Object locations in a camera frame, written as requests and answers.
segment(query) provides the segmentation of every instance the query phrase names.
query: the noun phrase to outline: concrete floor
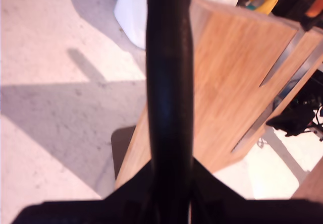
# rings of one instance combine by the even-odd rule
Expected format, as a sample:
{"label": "concrete floor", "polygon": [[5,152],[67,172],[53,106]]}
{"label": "concrete floor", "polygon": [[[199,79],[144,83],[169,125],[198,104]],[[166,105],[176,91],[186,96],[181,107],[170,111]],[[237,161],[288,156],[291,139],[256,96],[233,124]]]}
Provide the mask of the concrete floor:
{"label": "concrete floor", "polygon": [[[135,125],[145,104],[145,53],[115,3],[1,0],[2,224],[29,204],[113,191],[111,134]],[[323,144],[272,129],[263,139],[215,176],[246,198],[289,198]]]}

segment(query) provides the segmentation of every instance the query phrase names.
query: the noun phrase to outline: white bucket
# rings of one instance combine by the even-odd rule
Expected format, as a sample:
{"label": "white bucket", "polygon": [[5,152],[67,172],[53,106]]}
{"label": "white bucket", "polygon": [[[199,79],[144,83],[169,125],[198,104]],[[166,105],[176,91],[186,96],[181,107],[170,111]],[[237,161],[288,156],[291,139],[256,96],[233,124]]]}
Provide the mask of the white bucket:
{"label": "white bucket", "polygon": [[[209,0],[235,6],[238,0]],[[118,0],[115,16],[129,40],[145,49],[147,0]]]}

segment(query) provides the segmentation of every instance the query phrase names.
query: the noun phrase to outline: wood grain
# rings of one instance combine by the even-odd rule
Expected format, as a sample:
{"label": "wood grain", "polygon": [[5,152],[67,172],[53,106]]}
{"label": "wood grain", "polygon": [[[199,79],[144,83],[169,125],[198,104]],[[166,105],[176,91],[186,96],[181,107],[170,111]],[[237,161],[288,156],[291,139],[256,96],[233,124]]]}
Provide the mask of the wood grain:
{"label": "wood grain", "polygon": [[[193,0],[194,156],[211,172],[242,159],[264,126],[234,154],[231,150],[322,39],[310,31],[275,75],[262,82],[298,24],[242,8]],[[303,77],[273,114],[280,114],[319,65]],[[150,159],[145,109],[116,181],[118,188]]]}

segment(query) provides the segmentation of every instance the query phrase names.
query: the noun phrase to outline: wooden board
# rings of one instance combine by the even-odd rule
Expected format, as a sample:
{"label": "wooden board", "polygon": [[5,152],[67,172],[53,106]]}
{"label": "wooden board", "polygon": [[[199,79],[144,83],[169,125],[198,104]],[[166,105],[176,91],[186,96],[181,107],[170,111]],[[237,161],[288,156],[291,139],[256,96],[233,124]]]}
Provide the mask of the wooden board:
{"label": "wooden board", "polygon": [[308,199],[323,203],[323,158],[321,158],[314,169],[308,174],[292,198]]}
{"label": "wooden board", "polygon": [[[304,35],[275,75],[260,83],[297,31],[285,23],[242,8],[193,0],[194,156],[211,172],[243,158],[264,126],[239,151],[234,146],[303,61],[322,40]],[[317,60],[273,114],[280,114],[322,62]],[[145,109],[130,142],[116,187],[133,177],[150,159]]]}

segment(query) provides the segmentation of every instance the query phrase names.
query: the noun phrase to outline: black plastic part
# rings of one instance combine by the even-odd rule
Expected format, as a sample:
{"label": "black plastic part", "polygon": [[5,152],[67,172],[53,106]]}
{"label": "black plastic part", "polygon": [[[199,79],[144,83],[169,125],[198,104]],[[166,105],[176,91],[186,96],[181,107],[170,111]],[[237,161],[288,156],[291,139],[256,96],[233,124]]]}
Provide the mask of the black plastic part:
{"label": "black plastic part", "polygon": [[310,29],[313,28],[318,22],[322,20],[323,17],[323,11],[321,11],[317,16],[315,17],[308,17],[308,16],[303,16],[301,19],[300,23],[304,31],[309,31]]}
{"label": "black plastic part", "polygon": [[154,198],[160,223],[187,223],[193,164],[190,0],[147,1],[147,99]]}
{"label": "black plastic part", "polygon": [[[214,178],[197,160],[194,160],[193,174],[190,193],[192,224],[316,224],[323,221],[323,205],[320,203],[245,200]],[[21,211],[13,224],[157,224],[162,217],[156,215],[151,183],[149,162],[105,200],[47,202],[29,206]]]}

